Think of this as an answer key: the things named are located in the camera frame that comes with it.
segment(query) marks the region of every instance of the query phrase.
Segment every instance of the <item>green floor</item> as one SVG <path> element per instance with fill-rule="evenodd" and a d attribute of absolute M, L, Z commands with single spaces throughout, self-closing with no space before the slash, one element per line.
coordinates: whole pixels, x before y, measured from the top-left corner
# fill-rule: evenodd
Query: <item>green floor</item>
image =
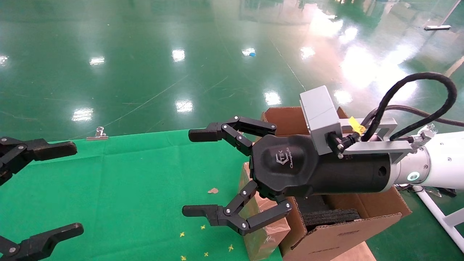
<path fill-rule="evenodd" d="M 204 127 L 299 105 L 326 85 L 363 117 L 413 72 L 450 75 L 464 109 L 464 4 L 455 0 L 1 0 L 0 134 L 80 139 Z M 407 85 L 392 103 L 429 112 L 446 91 Z M 400 126 L 417 117 L 387 112 Z M 458 128 L 436 124 L 440 132 Z M 464 260 L 422 202 L 371 239 L 377 260 Z M 464 198 L 437 198 L 445 214 Z M 464 226 L 458 226 L 464 232 Z M 396 241 L 388 240 L 389 235 Z"/>

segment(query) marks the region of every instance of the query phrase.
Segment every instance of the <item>cardboard box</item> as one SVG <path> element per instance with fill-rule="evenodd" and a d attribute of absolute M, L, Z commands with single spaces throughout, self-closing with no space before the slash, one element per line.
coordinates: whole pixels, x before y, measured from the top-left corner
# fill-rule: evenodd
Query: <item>cardboard box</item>
<path fill-rule="evenodd" d="M 243 164 L 242 173 L 240 175 L 240 191 L 250 181 L 250 166 L 246 162 Z M 255 195 L 240 211 L 240 216 L 248 218 L 276 206 L 272 200 L 261 198 Z M 272 252 L 279 246 L 280 242 L 290 231 L 290 226 L 285 218 L 272 223 L 260 230 L 244 236 L 246 250 L 250 261 L 257 261 L 268 258 Z"/>
<path fill-rule="evenodd" d="M 348 118 L 341 108 L 337 113 Z M 309 134 L 301 107 L 270 108 L 262 120 L 277 125 L 276 136 Z M 289 197 L 293 205 L 287 216 L 291 231 L 280 244 L 284 261 L 332 260 L 411 213 L 395 188 L 383 193 L 326 195 L 326 199 L 334 209 L 356 209 L 361 219 L 307 231 L 295 199 Z"/>

